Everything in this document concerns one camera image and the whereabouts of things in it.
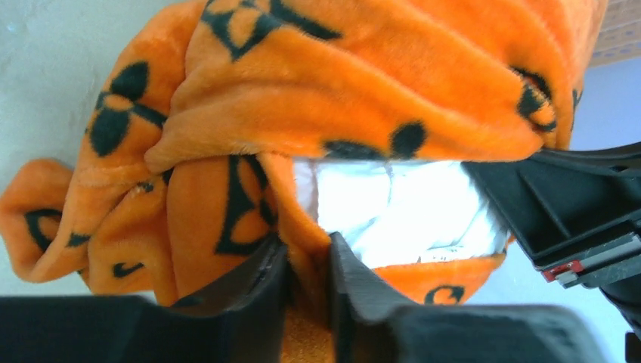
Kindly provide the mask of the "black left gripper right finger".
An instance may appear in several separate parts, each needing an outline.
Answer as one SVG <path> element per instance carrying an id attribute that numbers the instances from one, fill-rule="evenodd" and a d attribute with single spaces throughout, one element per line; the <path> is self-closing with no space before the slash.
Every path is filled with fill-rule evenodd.
<path id="1" fill-rule="evenodd" d="M 585 323 L 559 306 L 421 305 L 331 235 L 338 362 L 603 362 Z"/>

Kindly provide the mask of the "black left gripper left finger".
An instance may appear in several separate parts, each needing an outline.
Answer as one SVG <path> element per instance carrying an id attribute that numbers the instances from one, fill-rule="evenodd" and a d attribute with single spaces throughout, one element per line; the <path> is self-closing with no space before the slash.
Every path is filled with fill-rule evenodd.
<path id="1" fill-rule="evenodd" d="M 232 271 L 162 307 L 140 296 L 9 297 L 3 362 L 277 362 L 286 247 L 275 237 Z"/>

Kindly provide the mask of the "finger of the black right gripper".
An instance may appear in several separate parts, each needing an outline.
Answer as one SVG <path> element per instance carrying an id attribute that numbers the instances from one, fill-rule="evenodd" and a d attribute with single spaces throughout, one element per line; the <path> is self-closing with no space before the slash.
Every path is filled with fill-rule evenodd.
<path id="1" fill-rule="evenodd" d="M 640 273 L 639 144 L 463 168 L 546 281 L 596 288 Z"/>

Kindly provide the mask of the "white pillow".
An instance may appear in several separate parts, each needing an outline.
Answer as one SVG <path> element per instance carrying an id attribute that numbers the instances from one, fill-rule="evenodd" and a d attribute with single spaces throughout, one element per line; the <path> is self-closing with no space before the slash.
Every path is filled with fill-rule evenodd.
<path id="1" fill-rule="evenodd" d="M 458 162 L 297 159 L 296 198 L 369 268 L 503 252 L 508 230 Z"/>

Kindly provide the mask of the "orange patterned pillowcase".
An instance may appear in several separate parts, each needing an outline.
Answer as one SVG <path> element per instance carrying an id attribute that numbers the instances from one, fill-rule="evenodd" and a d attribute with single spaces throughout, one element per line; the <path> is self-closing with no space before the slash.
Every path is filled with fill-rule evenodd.
<path id="1" fill-rule="evenodd" d="M 78 160 L 22 166 L 1 197 L 18 278 L 77 274 L 163 307 L 287 249 L 277 362 L 335 362 L 330 235 L 297 159 L 523 160 L 564 150 L 605 1 L 185 1 L 117 58 Z M 372 268 L 415 303 L 459 305 L 487 257 Z"/>

